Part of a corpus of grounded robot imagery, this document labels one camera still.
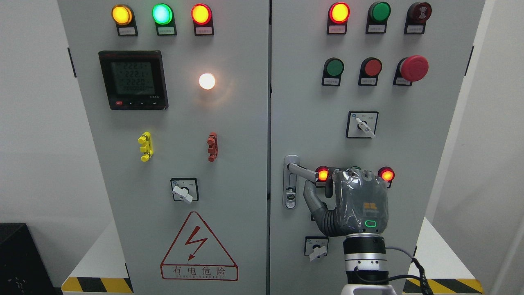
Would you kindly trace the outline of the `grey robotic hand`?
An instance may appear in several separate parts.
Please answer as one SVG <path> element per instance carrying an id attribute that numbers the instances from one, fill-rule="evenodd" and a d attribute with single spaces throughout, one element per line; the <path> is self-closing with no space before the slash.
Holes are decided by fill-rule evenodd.
<path id="1" fill-rule="evenodd" d="M 325 236 L 337 237 L 357 233 L 381 234 L 387 227 L 387 184 L 370 170 L 336 169 L 331 188 L 335 209 L 328 209 L 316 193 L 316 185 L 305 181 L 303 196 L 318 229 Z"/>

